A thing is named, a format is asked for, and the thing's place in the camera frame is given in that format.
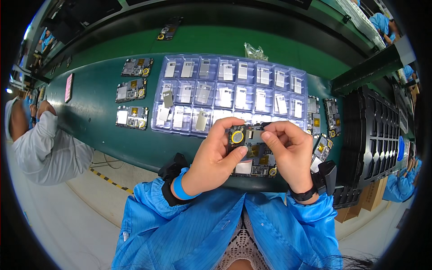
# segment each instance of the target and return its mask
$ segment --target yellow-black floor tape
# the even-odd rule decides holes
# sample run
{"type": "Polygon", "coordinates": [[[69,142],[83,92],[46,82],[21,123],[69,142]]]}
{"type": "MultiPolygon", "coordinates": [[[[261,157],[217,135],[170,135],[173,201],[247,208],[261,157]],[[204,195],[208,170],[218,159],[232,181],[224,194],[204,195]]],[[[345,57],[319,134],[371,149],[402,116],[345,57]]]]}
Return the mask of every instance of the yellow-black floor tape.
{"type": "Polygon", "coordinates": [[[109,179],[108,177],[106,177],[105,175],[101,174],[100,172],[97,172],[95,169],[90,168],[90,171],[92,171],[95,175],[99,176],[100,178],[106,180],[108,183],[113,184],[114,186],[121,188],[124,191],[129,192],[130,194],[133,194],[133,190],[131,190],[130,188],[127,187],[122,187],[119,184],[114,183],[111,179],[109,179]]]}

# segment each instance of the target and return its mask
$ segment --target black plastic tray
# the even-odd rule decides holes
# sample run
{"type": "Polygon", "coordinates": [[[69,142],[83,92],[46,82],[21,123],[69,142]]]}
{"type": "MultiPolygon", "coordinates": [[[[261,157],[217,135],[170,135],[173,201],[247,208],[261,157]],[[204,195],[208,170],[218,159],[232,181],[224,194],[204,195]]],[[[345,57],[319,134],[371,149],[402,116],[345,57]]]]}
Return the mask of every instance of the black plastic tray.
{"type": "Polygon", "coordinates": [[[367,86],[346,96],[343,109],[345,135],[337,182],[362,189],[389,175],[396,165],[399,113],[367,86]]]}
{"type": "Polygon", "coordinates": [[[333,193],[333,208],[335,210],[357,205],[360,200],[361,189],[350,187],[337,188],[333,193]]]}

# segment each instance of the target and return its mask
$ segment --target fingernail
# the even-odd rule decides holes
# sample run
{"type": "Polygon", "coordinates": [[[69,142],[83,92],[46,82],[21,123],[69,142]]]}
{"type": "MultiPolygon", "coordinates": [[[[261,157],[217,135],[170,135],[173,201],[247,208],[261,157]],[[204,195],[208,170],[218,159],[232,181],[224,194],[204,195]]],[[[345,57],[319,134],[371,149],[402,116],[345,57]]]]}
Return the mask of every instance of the fingernail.
{"type": "Polygon", "coordinates": [[[247,146],[241,146],[240,147],[240,153],[242,155],[246,155],[247,152],[248,152],[248,147],[247,146]]]}
{"type": "Polygon", "coordinates": [[[263,140],[268,140],[270,138],[270,132],[266,131],[266,132],[262,133],[261,138],[263,140]]]}

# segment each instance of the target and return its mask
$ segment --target light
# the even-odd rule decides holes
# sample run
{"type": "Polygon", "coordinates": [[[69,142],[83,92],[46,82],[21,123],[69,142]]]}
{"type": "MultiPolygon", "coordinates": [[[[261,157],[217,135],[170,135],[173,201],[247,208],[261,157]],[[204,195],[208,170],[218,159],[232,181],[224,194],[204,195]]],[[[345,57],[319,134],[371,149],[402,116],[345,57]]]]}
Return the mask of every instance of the light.
{"type": "Polygon", "coordinates": [[[31,26],[31,24],[29,24],[28,26],[27,26],[27,29],[26,29],[26,31],[25,31],[25,33],[24,33],[24,40],[27,38],[27,34],[29,33],[29,31],[30,31],[30,26],[31,26]]]}

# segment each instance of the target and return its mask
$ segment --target white lace top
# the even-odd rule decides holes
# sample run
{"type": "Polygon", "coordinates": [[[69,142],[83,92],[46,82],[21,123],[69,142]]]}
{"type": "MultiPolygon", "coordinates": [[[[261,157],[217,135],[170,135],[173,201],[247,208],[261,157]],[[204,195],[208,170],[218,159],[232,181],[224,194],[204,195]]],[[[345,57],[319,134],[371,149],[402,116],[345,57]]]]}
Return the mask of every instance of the white lace top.
{"type": "Polygon", "coordinates": [[[269,267],[264,262],[263,255],[255,243],[252,224],[246,209],[243,209],[232,239],[215,269],[227,270],[238,259],[250,261],[254,270],[269,270],[269,267]]]}

